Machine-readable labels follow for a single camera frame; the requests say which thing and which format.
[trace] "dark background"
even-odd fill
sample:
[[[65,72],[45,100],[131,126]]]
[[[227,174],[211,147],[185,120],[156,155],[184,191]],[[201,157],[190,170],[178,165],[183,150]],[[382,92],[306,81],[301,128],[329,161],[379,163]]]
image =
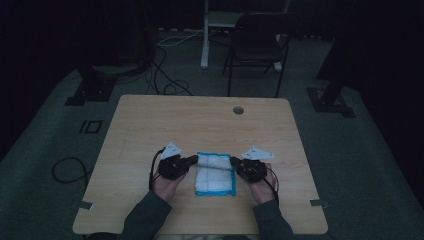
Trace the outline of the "dark background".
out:
[[[137,42],[135,26],[146,27],[143,13],[137,10],[140,2],[147,1],[0,3],[1,103],[5,109],[1,159],[81,56],[97,65],[123,64],[131,49],[123,49],[122,42]],[[211,9],[223,11],[260,8],[255,1],[211,2]],[[148,19],[154,27],[201,29],[203,4],[197,0],[177,0],[172,5],[151,1]],[[336,38],[318,78],[341,81],[361,93],[423,204],[423,3],[292,0],[288,10],[305,18],[305,36]]]

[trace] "towel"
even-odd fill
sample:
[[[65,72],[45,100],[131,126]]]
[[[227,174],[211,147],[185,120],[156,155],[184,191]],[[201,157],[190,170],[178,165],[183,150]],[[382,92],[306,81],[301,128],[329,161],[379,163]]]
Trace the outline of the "towel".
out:
[[[236,195],[235,171],[229,154],[198,152],[196,195]]]

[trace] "table top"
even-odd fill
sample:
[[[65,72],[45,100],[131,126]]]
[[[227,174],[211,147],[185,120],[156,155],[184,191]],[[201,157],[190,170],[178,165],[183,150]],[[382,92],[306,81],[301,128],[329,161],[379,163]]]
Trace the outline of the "table top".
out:
[[[244,109],[235,114],[233,108]],[[122,232],[124,220],[148,192],[155,153],[173,141],[188,157],[197,152],[239,158],[255,146],[275,155],[280,209],[296,234],[323,234],[328,226],[297,126],[285,99],[124,95],[100,151],[73,230]],[[180,183],[158,234],[257,234],[249,188],[236,177],[236,196],[196,196],[196,166]]]

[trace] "chair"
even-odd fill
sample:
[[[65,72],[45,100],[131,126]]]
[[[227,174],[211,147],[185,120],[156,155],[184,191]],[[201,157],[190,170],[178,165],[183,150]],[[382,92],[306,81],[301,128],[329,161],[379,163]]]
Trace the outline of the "chair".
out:
[[[296,13],[251,12],[242,15],[231,33],[231,45],[222,73],[229,67],[228,92],[231,93],[233,67],[267,67],[281,62],[275,97],[278,97],[286,66],[289,42],[300,32],[302,18]]]

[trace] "person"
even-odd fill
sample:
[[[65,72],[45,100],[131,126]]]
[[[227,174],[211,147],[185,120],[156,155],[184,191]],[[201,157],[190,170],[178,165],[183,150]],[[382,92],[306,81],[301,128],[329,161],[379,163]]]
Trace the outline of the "person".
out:
[[[271,164],[266,163],[268,173],[266,180],[275,187],[276,179],[271,173]],[[108,238],[107,235],[94,234],[91,239],[119,239],[119,240],[150,240],[153,239],[159,229],[165,223],[166,217],[171,212],[169,202],[174,197],[178,184],[184,176],[176,180],[169,180],[158,173],[155,174],[153,190],[133,208],[125,219],[124,230],[117,238]],[[253,213],[258,224],[259,236],[261,240],[291,240],[294,239],[290,225],[281,215],[277,201],[271,188],[264,182],[248,184],[253,199],[257,205],[253,208]],[[236,239],[248,239],[238,236]]]

